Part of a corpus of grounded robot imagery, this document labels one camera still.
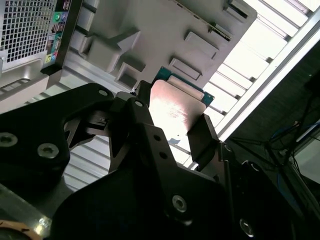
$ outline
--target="blue cable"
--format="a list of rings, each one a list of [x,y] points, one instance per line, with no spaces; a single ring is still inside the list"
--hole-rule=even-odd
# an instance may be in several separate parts
[[[313,127],[313,126],[317,126],[317,125],[320,125],[320,122],[318,123],[315,123],[315,124],[312,124],[312,125],[308,125],[308,126],[305,126],[303,127],[304,129],[306,128],[310,128],[310,127]],[[271,137],[271,140],[274,139],[276,136],[278,136],[279,134],[283,133],[284,131],[288,130],[292,128],[292,126],[288,126],[288,127],[283,127],[283,128],[280,128],[279,130],[275,131],[275,133],[272,135]]]

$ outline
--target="mesh grille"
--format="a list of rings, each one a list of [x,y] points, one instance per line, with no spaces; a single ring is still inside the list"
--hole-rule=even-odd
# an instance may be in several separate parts
[[[56,0],[5,1],[0,51],[12,62],[45,51]]]

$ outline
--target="screw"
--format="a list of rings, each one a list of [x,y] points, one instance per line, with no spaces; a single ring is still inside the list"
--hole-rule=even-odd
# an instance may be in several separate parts
[[[143,104],[141,102],[139,102],[139,101],[135,101],[135,104],[137,104],[139,107],[143,106]]]
[[[37,152],[40,157],[54,159],[59,153],[59,148],[52,143],[44,143],[38,147]]]
[[[99,90],[99,93],[103,96],[108,96],[108,93],[106,91]]]
[[[172,198],[172,204],[180,213],[187,211],[187,203],[182,196],[174,195]]]
[[[247,223],[246,220],[244,219],[240,219],[240,227],[242,229],[242,231],[249,237],[249,238],[253,238],[254,235],[254,230],[252,229],[252,227],[249,225],[249,223]]]
[[[9,148],[16,145],[18,142],[18,138],[9,133],[9,132],[1,132],[0,133],[0,147]]]
[[[231,148],[227,144],[224,145],[224,148],[227,149],[229,152],[232,152]]]

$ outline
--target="metal frame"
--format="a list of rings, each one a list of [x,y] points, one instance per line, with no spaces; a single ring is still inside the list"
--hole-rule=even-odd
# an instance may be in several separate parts
[[[225,141],[267,95],[284,79],[296,64],[320,40],[320,8],[296,33],[245,95],[216,127],[218,137]]]

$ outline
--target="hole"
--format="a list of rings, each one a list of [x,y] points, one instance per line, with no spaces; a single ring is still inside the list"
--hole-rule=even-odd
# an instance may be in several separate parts
[[[154,135],[153,138],[154,138],[155,140],[157,140],[158,142],[161,141],[161,137],[159,137],[158,135]]]
[[[47,154],[52,154],[54,152],[54,150],[52,149],[52,147],[49,147],[49,146],[46,146],[42,149],[42,151],[44,153],[47,153]]]
[[[163,158],[163,159],[167,159],[167,158],[168,158],[168,155],[165,154],[165,153],[162,152],[162,151],[159,153],[159,155],[160,155],[160,157]]]
[[[180,200],[180,199],[177,199],[176,201],[175,201],[175,203],[182,209],[185,205],[184,205],[184,203]]]
[[[2,136],[0,138],[0,142],[4,144],[9,144],[12,142],[12,138],[10,136]]]

